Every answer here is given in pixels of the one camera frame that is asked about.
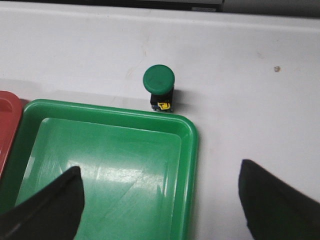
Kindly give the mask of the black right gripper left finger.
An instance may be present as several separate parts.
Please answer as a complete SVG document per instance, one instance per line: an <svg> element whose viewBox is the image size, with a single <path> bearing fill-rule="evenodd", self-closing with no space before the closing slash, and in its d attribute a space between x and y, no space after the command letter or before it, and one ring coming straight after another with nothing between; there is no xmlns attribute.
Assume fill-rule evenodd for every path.
<svg viewBox="0 0 320 240"><path fill-rule="evenodd" d="M2 240L72 240L84 210L81 169L73 166L0 216Z"/></svg>

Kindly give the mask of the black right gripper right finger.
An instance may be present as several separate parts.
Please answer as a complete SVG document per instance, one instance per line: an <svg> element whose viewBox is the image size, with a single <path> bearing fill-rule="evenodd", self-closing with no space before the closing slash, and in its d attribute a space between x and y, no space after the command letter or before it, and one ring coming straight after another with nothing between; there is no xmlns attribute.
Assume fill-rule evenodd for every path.
<svg viewBox="0 0 320 240"><path fill-rule="evenodd" d="M318 240L320 204L250 159L241 163L238 194L255 240Z"/></svg>

